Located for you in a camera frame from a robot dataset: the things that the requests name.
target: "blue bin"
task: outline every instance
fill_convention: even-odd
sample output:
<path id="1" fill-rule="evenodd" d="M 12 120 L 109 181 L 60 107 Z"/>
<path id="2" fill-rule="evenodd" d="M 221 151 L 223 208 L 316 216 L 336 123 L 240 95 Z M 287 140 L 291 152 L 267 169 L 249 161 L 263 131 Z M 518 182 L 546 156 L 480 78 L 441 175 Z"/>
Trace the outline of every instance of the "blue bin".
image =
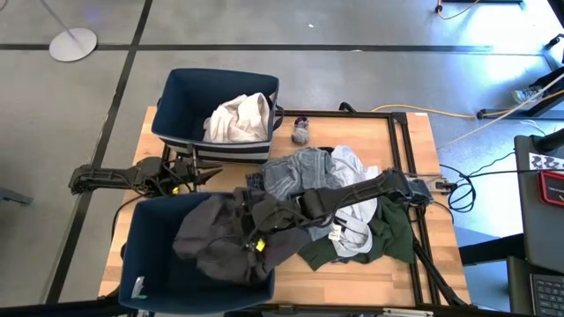
<path id="1" fill-rule="evenodd" d="M 272 299 L 274 271 L 264 283 L 242 286 L 216 281 L 201 273 L 196 261 L 182 261 L 174 252 L 174 237 L 184 217 L 211 195 L 195 193 L 138 203 L 123 257 L 120 304 L 157 313 L 219 313 L 262 304 Z M 132 298 L 138 277 L 141 295 Z"/>
<path id="2" fill-rule="evenodd" d="M 204 142 L 204 120 L 224 102 L 242 94 L 261 92 L 269 101 L 268 139 L 261 142 Z M 192 154 L 192 144 L 199 159 L 234 163 L 262 164 L 268 160 L 272 134 L 282 117 L 274 121 L 278 97 L 278 79 L 269 75 L 234 70 L 176 69 L 168 75 L 152 133 L 177 153 Z"/>

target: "wooden tabletop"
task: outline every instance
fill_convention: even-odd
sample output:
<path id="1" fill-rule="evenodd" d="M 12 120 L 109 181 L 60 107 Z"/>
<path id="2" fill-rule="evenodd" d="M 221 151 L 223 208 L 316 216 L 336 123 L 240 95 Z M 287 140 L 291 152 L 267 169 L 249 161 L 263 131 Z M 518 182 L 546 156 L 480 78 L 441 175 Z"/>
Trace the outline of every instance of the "wooden tabletop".
<path id="1" fill-rule="evenodd" d="M 151 133 L 156 107 L 149 107 L 133 162 L 149 156 L 160 156 L 163 143 Z M 418 173 L 440 173 L 431 126 L 426 114 L 408 114 L 408 127 Z M 300 147 L 293 144 L 292 117 L 286 117 L 275 132 L 271 158 L 293 154 Z M 365 166 L 393 167 L 388 125 L 383 119 L 366 118 L 309 118 L 308 146 L 350 146 Z M 402 167 L 407 163 L 399 125 L 396 126 Z M 232 191 L 245 186 L 245 174 L 256 171 L 256 166 L 223 164 L 223 172 L 214 176 L 200 191 Z M 128 191 L 124 201 L 136 194 Z M 446 203 L 444 196 L 435 200 Z M 110 293 L 119 284 L 122 272 L 120 249 L 127 239 L 135 204 L 123 208 L 117 221 L 114 240 L 100 286 L 100 295 Z M 464 270 L 458 253 L 456 236 L 450 214 L 431 205 L 427 207 L 427 229 L 433 260 L 456 294 L 470 302 Z M 423 299 L 430 303 L 427 276 L 419 265 Z M 412 282 L 408 264 L 384 256 L 369 264 L 325 264 L 316 272 L 295 254 L 276 267 L 276 284 L 271 303 L 340 306 L 413 306 Z"/>

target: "white cloth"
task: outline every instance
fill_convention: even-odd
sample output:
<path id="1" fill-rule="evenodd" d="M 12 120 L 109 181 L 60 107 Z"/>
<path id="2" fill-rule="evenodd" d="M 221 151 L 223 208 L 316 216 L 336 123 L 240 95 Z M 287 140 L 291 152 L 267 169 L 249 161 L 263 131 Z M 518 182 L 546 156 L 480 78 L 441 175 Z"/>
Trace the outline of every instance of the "white cloth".
<path id="1" fill-rule="evenodd" d="M 373 179 L 380 174 L 378 166 L 365 168 L 360 159 L 348 146 L 339 145 L 331 153 L 335 163 L 335 175 L 341 186 L 352 185 L 361 181 Z M 351 257 L 358 253 L 367 253 L 372 248 L 372 233 L 368 222 L 376 212 L 378 200 L 370 199 L 337 210 L 335 223 L 342 225 L 338 241 L 333 240 L 333 246 L 339 256 Z"/>
<path id="2" fill-rule="evenodd" d="M 271 113 L 261 93 L 241 95 L 221 104 L 204 121 L 204 141 L 213 143 L 258 142 L 268 139 Z"/>

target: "storage bin handle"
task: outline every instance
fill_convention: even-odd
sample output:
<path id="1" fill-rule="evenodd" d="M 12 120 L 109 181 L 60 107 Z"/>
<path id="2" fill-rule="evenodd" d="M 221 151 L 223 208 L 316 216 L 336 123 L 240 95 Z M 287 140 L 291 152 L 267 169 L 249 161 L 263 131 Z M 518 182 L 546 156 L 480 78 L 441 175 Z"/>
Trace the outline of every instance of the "storage bin handle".
<path id="1" fill-rule="evenodd" d="M 282 121 L 284 120 L 284 108 L 279 105 L 276 105 L 276 109 L 280 111 L 281 115 L 276 120 L 276 122 L 274 122 L 274 125 L 272 126 L 273 131 L 280 128 L 280 126 L 282 125 Z"/>

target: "gray floor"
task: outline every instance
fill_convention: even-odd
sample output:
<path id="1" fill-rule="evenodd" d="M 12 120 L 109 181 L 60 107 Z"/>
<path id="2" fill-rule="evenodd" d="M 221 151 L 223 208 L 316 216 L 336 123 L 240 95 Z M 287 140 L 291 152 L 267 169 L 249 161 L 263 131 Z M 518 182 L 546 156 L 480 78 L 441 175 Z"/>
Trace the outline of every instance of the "gray floor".
<path id="1" fill-rule="evenodd" d="M 48 0 L 70 27 L 89 27 L 101 44 L 129 44 L 143 0 Z M 509 92 L 549 71 L 540 46 L 560 30 L 544 1 L 480 4 L 450 21 L 434 0 L 154 0 L 142 44 L 354 44 L 488 46 L 488 54 L 307 51 L 140 51 L 129 76 L 104 166 L 133 159 L 147 106 L 168 72 L 212 67 L 271 74 L 290 109 L 358 110 L 404 103 L 461 114 L 514 106 Z M 445 14 L 463 4 L 445 5 Z M 0 11 L 0 47 L 43 43 L 61 30 L 37 0 Z M 561 58 L 561 50 L 554 50 Z M 96 51 L 57 63 L 46 51 L 0 50 L 0 186 L 32 195 L 31 206 L 0 203 L 0 306 L 38 303 L 75 197 L 67 184 L 87 163 L 114 97 L 127 52 Z M 485 122 L 431 115 L 438 147 Z M 539 122 L 550 132 L 558 122 Z M 512 151 L 518 134 L 505 121 L 439 151 L 443 164 L 471 172 Z M 515 168 L 507 158 L 492 169 Z M 445 174 L 456 180 L 453 173 Z M 476 180 L 478 200 L 456 225 L 491 236 L 522 230 L 515 175 Z M 119 191 L 97 191 L 63 290 L 63 300 L 96 296 Z"/>

